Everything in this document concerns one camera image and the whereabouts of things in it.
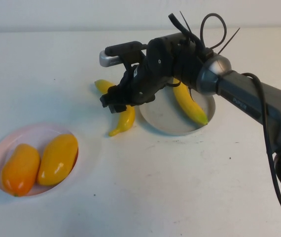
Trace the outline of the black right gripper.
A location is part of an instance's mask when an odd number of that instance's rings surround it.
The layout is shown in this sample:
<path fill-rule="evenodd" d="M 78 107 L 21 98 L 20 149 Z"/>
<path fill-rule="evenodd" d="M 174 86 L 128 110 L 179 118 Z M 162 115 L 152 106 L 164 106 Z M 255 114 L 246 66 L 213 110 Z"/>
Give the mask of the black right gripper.
<path fill-rule="evenodd" d="M 103 107 L 109 107 L 112 114 L 127 110 L 127 105 L 149 103 L 155 93 L 162 89 L 173 76 L 172 63 L 162 61 L 142 61 L 132 66 L 124 62 L 126 74 L 120 84 L 101 87 L 100 98 Z"/>

